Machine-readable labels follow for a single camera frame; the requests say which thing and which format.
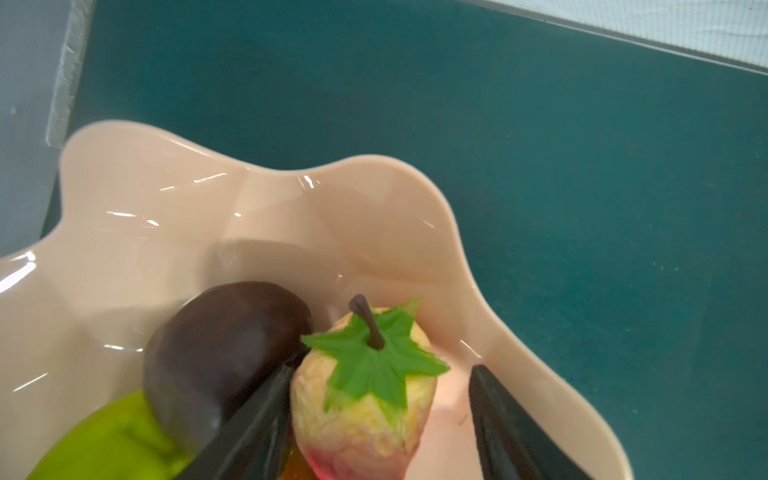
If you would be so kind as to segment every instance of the dark purple plum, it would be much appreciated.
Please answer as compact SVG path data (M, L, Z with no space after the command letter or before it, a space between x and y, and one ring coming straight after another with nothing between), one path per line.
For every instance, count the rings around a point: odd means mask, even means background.
M163 429L197 453L277 367L302 350L310 309L267 282L215 286L184 305L144 351L144 394Z

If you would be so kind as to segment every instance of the teal table surface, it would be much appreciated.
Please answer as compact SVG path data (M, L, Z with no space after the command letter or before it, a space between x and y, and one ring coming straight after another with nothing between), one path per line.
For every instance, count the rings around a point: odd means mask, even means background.
M449 0L99 0L72 127L104 118L408 161L637 478L768 476L768 77Z

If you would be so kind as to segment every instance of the beige bowl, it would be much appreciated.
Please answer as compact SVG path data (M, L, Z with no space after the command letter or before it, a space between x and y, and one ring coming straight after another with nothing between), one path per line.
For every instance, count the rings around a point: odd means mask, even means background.
M633 478L606 422L491 311L448 202L415 168L364 155L268 170L106 121L68 142L61 185L56 229L0 259L0 478L24 478L69 428L138 389L154 328L237 280L292 290L318 329L356 293L421 298L419 324L454 368L408 479L482 478L467 396L477 362L590 476Z

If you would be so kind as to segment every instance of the stem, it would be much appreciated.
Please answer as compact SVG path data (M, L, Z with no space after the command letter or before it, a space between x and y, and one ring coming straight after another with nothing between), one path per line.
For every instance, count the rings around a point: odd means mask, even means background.
M349 309L365 320L368 330L371 332L368 337L368 346L376 350L384 348L384 337L379 331L379 327L376 326L376 320L373 318L373 312L371 312L371 307L368 305L368 300L362 295L355 295L349 301Z

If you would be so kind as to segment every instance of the gray strip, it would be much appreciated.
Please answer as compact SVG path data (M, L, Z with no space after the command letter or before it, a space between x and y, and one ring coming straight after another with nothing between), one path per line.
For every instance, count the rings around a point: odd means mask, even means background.
M752 71L758 74L768 75L768 68L760 67L759 65L752 65L744 61L733 60L732 58L721 57L719 55L707 54L702 51L691 50L689 48L676 47L674 45L664 44L658 41L645 40L643 38L633 37L631 35L624 35L616 31L606 30L604 28L591 27L590 25L584 25L577 22L571 22L564 20L563 18L551 17L549 15L543 15L529 10L523 10L522 8L512 7L510 5L503 5L493 2L492 0L460 0L464 3L477 5L479 7L488 8L490 10L496 10L497 12L504 12L520 17L530 18L532 20L538 20L544 23L551 23L553 25L559 25L561 27L570 28L571 30L583 31L591 33L593 35L600 35L601 37L613 38L614 40L625 41L642 47L652 48L654 50L661 50L668 53L682 55L684 57L696 58L698 60L704 60L719 65L726 65L728 67L739 68L740 70Z
M45 142L50 147L63 147L67 137L95 6L96 0L72 0L45 131Z

